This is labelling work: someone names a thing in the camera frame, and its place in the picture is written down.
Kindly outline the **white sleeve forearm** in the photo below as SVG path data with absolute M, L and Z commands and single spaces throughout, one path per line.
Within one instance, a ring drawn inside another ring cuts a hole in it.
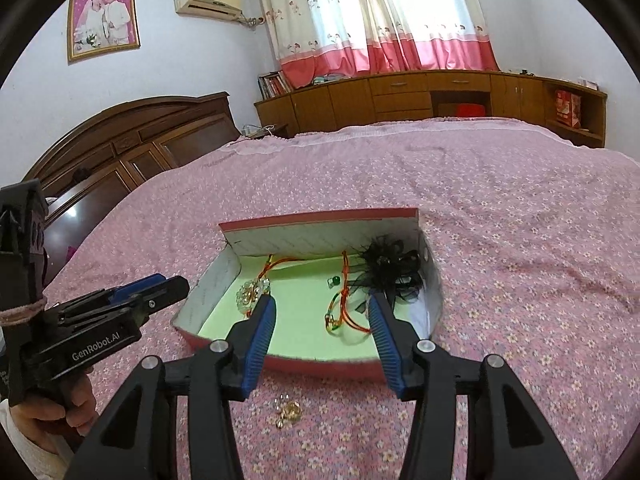
M 1 402 L 1 425 L 15 451 L 37 479 L 62 479 L 66 466 L 55 452 L 40 422 L 53 422 L 66 415 L 64 408 L 48 399 L 30 398 L 9 406 Z

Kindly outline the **person's left hand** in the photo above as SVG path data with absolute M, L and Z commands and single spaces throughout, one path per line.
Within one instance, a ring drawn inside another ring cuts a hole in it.
M 14 424 L 21 434 L 38 448 L 56 454 L 55 444 L 44 430 L 44 422 L 57 422 L 64 419 L 66 425 L 85 437 L 98 419 L 96 397 L 92 391 L 90 374 L 93 368 L 86 368 L 73 380 L 63 382 L 63 404 L 51 399 L 30 396 L 23 403 L 10 407 Z

